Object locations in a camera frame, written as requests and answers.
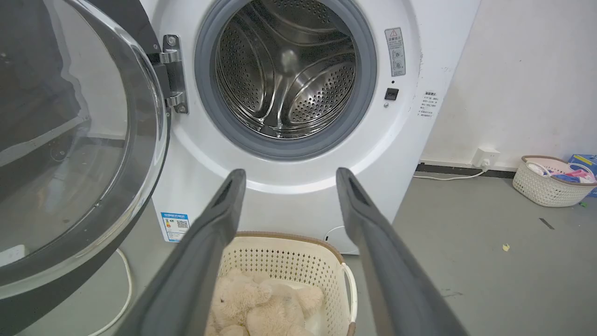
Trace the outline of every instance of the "qr code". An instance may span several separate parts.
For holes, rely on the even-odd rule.
[[[189,228],[189,222],[187,221],[176,221],[176,226],[179,228]]]

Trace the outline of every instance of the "white front-loading washing machine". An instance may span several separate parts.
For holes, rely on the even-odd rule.
[[[143,1],[157,35],[177,35],[186,82],[153,194],[164,238],[177,241],[187,225],[169,221],[196,218],[243,168],[240,230],[358,253],[342,227],[335,171],[348,167],[394,218],[478,4]]]

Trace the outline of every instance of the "small white basket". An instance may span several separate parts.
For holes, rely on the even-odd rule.
[[[307,328],[315,336],[354,335],[358,306],[355,278],[342,255],[328,243],[290,234],[240,232],[222,253],[219,275],[225,276],[234,268],[266,272],[289,285],[321,288],[324,304],[319,322]]]
[[[529,168],[535,165],[546,172],[546,175],[539,175]],[[549,170],[566,174],[573,172],[570,165],[581,167],[591,173],[589,168],[578,163],[566,163],[550,156],[523,156],[522,163],[516,171],[512,184],[514,189],[526,196],[531,201],[549,207],[572,206],[585,198],[597,183],[581,184],[562,181],[550,176]]]

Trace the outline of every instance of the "gray sticker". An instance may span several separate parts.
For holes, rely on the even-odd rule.
[[[387,48],[390,50],[390,64],[392,77],[402,76],[407,73],[404,61],[404,43],[400,28],[386,29]]]

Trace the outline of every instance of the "blue cloth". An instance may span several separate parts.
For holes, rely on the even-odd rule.
[[[560,175],[554,175],[553,177],[555,177],[556,179],[560,179],[562,181],[566,181],[566,182],[580,183],[580,178],[578,178],[578,176],[568,176],[568,175],[560,174]]]

